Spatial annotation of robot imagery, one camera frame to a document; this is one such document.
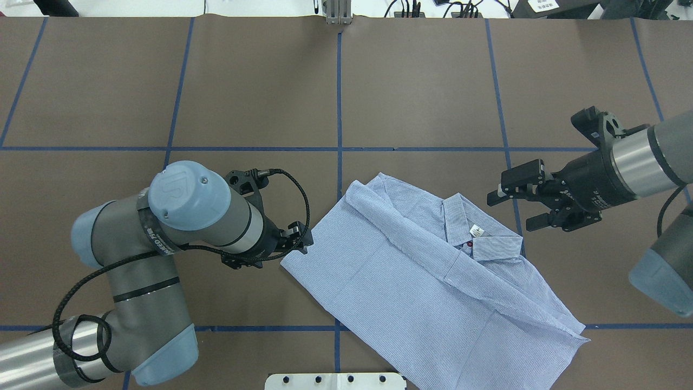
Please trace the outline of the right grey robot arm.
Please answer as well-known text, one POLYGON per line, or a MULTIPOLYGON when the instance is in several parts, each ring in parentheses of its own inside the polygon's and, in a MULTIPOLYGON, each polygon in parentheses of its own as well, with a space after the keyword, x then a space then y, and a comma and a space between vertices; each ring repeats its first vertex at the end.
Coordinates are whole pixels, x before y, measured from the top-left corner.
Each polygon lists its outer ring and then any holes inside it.
POLYGON ((691 185, 691 111, 655 125, 626 128, 596 107, 574 114, 571 124, 594 146, 560 171, 535 159, 501 173, 487 204, 512 198, 542 203, 548 212, 526 220, 526 229, 565 232, 596 224, 604 210, 671 191, 656 223, 656 241, 629 273, 641 293, 680 317, 691 317, 691 204, 664 227, 673 201, 691 185))

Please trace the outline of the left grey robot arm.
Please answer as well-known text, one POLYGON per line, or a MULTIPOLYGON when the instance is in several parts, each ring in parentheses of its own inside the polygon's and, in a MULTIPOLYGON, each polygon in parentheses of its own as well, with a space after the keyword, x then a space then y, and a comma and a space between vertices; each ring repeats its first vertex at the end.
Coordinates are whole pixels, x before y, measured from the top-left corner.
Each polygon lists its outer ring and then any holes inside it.
POLYGON ((128 198, 85 212, 71 245, 94 272, 59 302, 42 330, 2 345, 3 389, 78 389, 129 372, 141 387, 185 373, 198 360, 175 255, 203 250, 231 269, 262 268, 313 243, 305 222, 279 228, 260 190, 285 170, 219 175, 198 162, 167 165, 128 198))

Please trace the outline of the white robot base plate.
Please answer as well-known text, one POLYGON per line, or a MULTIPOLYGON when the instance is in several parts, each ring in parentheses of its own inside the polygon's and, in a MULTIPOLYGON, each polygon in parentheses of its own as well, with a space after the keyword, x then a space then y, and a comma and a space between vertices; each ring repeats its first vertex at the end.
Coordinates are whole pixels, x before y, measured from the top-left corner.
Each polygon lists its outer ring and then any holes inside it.
POLYGON ((394 372, 272 374, 265 389, 407 389, 408 381, 394 372))

